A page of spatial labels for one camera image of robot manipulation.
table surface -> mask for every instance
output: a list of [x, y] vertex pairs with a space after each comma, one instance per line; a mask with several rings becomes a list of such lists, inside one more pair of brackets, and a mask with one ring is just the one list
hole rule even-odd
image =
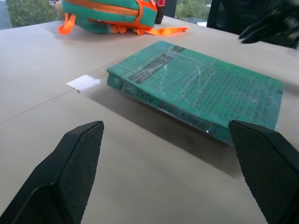
[[0, 213], [63, 134], [103, 120], [98, 170], [83, 224], [265, 224], [234, 149], [107, 87], [91, 100], [66, 85], [165, 40], [285, 82], [280, 131], [299, 148], [299, 56], [267, 43], [191, 26], [168, 37], [96, 35], [51, 22], [0, 31]]

green backpack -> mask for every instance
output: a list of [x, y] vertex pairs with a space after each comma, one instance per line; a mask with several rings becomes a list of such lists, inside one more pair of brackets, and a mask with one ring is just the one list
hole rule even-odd
[[125, 33], [133, 29], [138, 35], [169, 35], [188, 27], [152, 29], [157, 8], [154, 0], [61, 0], [65, 21], [60, 34], [71, 33], [74, 24], [103, 34]]

orange zipper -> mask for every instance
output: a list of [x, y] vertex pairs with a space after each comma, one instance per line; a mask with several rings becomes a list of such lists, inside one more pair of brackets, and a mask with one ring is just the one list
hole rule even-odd
[[114, 14], [131, 15], [131, 16], [137, 16], [139, 13], [139, 10], [136, 9], [112, 6], [112, 5], [98, 3], [89, 0], [65, 0], [65, 1], [77, 6], [82, 6], [85, 8], [90, 8], [105, 13], [114, 13]]

tree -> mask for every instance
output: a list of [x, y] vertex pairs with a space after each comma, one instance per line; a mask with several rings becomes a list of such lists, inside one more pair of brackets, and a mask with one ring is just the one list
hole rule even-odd
[[55, 6], [48, 0], [6, 0], [13, 27], [57, 20]]
[[196, 17], [207, 20], [210, 10], [206, 4], [206, 0], [178, 0], [176, 16], [178, 19]]

black robotic claw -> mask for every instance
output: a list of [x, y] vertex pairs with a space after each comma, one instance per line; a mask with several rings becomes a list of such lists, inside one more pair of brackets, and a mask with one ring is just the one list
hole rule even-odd
[[299, 0], [278, 3], [273, 10], [248, 26], [239, 36], [242, 43], [256, 43], [273, 35], [289, 35], [299, 30]]

